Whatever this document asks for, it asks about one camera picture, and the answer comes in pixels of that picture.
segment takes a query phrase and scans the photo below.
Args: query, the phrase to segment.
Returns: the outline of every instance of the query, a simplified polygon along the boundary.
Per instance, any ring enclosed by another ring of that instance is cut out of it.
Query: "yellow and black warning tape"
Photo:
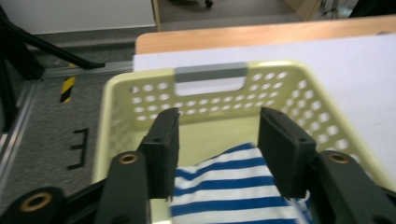
[[[76,77],[67,77],[64,80],[64,85],[62,86],[61,92],[61,103],[70,102],[70,96],[72,94],[73,85],[75,83]]]

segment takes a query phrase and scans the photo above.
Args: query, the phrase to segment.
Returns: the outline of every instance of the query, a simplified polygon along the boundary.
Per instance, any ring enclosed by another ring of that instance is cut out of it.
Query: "floor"
[[[216,0],[210,9],[205,8],[204,0],[159,0],[159,3],[164,31],[300,21],[281,0]],[[317,19],[327,18],[319,13]],[[118,42],[117,32],[122,31],[113,32],[111,43],[99,41],[88,48],[76,44],[64,47],[97,62],[131,61],[137,33],[123,34],[122,42]],[[51,36],[44,37],[51,41]],[[66,62],[43,52],[35,54],[46,67],[67,66]],[[15,71],[10,71],[18,95],[22,80]],[[77,77],[72,101],[67,104],[59,103],[64,77],[44,78],[38,86],[32,116],[4,190],[0,189],[0,213],[23,193],[35,188],[55,186],[70,195],[90,185],[102,91],[106,81],[116,74]],[[85,165],[67,170],[79,155],[70,150],[81,141],[81,136],[73,132],[85,128],[90,133]]]
[[[300,19],[282,0],[159,0],[164,31],[296,22]]]

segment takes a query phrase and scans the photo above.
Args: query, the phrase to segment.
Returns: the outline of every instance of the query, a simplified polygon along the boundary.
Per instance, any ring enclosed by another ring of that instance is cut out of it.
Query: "yellow plastic basket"
[[[396,189],[307,68],[286,61],[243,65],[245,84],[237,91],[176,94],[176,83],[188,76],[197,77],[194,71],[208,78],[207,73],[199,72],[203,67],[133,72],[110,79],[102,102],[93,182],[106,177],[112,157],[137,149],[152,121],[166,108],[179,107],[178,165],[186,166],[245,142],[257,143],[260,108],[267,106],[281,110],[302,126],[318,142],[318,151],[349,154],[377,184]],[[212,74],[228,76],[235,71],[227,65],[219,67]]]

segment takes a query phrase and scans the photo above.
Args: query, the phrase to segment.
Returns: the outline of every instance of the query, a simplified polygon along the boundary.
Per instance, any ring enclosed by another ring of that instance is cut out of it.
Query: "towel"
[[[195,166],[178,167],[172,223],[310,223],[284,199],[258,148],[250,143]]]

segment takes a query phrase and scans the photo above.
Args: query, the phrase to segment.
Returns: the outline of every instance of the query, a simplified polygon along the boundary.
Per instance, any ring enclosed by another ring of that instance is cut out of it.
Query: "basket handle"
[[[246,63],[224,63],[178,67],[175,69],[176,82],[193,82],[232,77],[245,77],[248,73]]]

